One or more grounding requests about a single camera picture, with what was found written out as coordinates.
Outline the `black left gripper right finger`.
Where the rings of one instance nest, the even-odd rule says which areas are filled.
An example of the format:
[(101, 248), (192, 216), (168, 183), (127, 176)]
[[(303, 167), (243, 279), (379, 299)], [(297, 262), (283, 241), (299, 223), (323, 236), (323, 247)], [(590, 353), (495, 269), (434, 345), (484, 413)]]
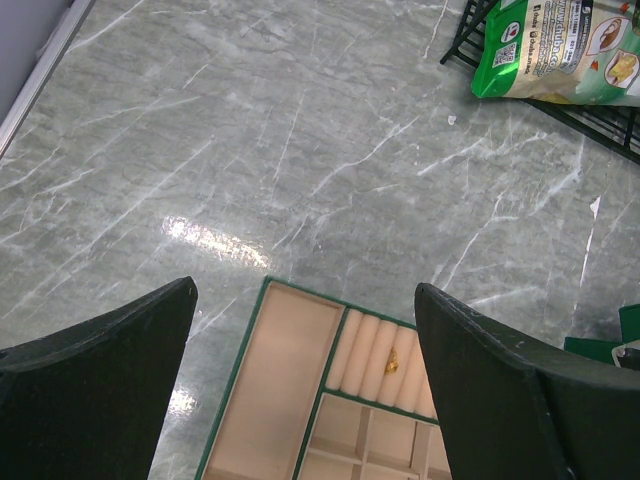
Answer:
[(636, 479), (639, 374), (420, 283), (415, 319), (455, 479)]

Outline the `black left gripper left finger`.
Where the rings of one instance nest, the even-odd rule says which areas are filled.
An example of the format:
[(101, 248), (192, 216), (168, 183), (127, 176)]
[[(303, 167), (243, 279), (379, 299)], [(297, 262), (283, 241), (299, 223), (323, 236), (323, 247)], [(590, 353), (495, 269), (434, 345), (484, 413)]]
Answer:
[(2, 478), (147, 478), (197, 298), (180, 278), (2, 350)]

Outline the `green jewelry box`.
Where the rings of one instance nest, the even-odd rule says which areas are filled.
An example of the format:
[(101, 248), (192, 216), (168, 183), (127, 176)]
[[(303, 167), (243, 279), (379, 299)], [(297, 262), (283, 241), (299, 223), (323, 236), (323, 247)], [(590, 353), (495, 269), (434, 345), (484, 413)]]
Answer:
[(639, 370), (639, 305), (619, 309), (621, 342), (566, 337), (565, 351), (619, 368)]

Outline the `green jewelry tray insert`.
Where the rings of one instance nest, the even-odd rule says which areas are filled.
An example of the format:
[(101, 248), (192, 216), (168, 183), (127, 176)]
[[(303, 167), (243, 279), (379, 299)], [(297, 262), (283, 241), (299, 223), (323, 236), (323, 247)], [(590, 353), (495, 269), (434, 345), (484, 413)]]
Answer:
[(416, 328), (266, 278), (196, 475), (449, 478)]

